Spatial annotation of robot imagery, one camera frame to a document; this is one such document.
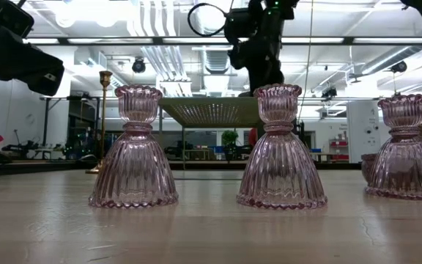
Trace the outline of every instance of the table surface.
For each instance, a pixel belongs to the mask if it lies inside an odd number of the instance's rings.
[[[242,172],[174,172],[179,203],[91,208],[96,175],[0,177],[0,263],[420,263],[422,202],[363,194],[359,171],[321,171],[328,206],[235,202]]]

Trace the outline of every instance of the pink glass candle holder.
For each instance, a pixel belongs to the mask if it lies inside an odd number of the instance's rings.
[[[141,85],[115,89],[125,132],[108,151],[89,204],[108,208],[145,208],[177,201],[174,178],[150,123],[162,93]]]
[[[392,137],[378,154],[366,193],[422,200],[422,95],[394,95],[379,107]]]
[[[258,208],[309,209],[327,203],[308,149],[291,133],[299,86],[274,84],[255,91],[266,134],[256,143],[237,202]]]
[[[374,166],[375,158],[377,154],[364,154],[360,157],[363,162],[360,164],[361,172],[363,173],[364,180],[369,184],[371,181],[371,171],[372,167]]]

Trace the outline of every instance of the brass candlestick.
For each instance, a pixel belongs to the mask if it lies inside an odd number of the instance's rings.
[[[87,174],[98,174],[100,169],[102,168],[103,162],[103,152],[104,150],[104,142],[106,136],[106,106],[107,106],[107,87],[110,85],[110,78],[112,72],[108,70],[103,70],[99,72],[100,74],[100,84],[102,84],[102,91],[103,91],[103,101],[102,101],[102,133],[100,134],[100,160],[97,166],[94,169],[86,170]]]

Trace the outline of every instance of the cable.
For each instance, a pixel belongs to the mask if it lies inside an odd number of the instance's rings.
[[[188,17],[187,17],[188,26],[190,27],[190,29],[191,29],[191,31],[192,31],[193,33],[197,34],[197,35],[198,35],[198,36],[200,36],[200,37],[212,37],[212,36],[214,36],[214,35],[217,35],[217,34],[219,34],[221,31],[223,31],[223,30],[224,30],[224,26],[226,25],[226,24],[224,24],[224,25],[223,25],[220,29],[218,29],[217,31],[215,31],[215,32],[213,32],[213,33],[209,33],[209,34],[202,34],[202,33],[198,32],[198,31],[196,31],[196,30],[193,28],[193,26],[191,25],[191,14],[192,14],[195,10],[197,10],[198,8],[200,8],[200,7],[206,7],[206,6],[210,6],[210,7],[214,7],[214,8],[216,8],[216,9],[218,9],[219,11],[221,11],[221,12],[223,13],[223,15],[224,15],[224,17],[225,17],[225,18],[227,17],[227,13],[226,13],[226,12],[224,12],[224,10],[222,10],[221,8],[216,7],[214,4],[209,4],[209,3],[200,3],[200,4],[197,4],[196,6],[192,7],[192,8],[190,9],[190,12],[188,12]]]
[[[300,103],[300,112],[297,121],[300,120],[300,115],[302,114],[302,107],[304,107],[304,100],[306,99],[307,93],[307,81],[308,81],[308,64],[311,62],[311,49],[312,49],[312,29],[314,25],[314,0],[312,0],[311,4],[311,31],[308,37],[308,56],[307,56],[307,69],[306,69],[306,84],[304,84],[304,95],[302,97],[302,102]]]

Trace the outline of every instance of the potted plant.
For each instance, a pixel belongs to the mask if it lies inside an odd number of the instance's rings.
[[[239,134],[236,131],[224,131],[221,136],[221,141],[224,146],[224,155],[227,161],[231,161],[236,158],[237,145],[235,144]]]

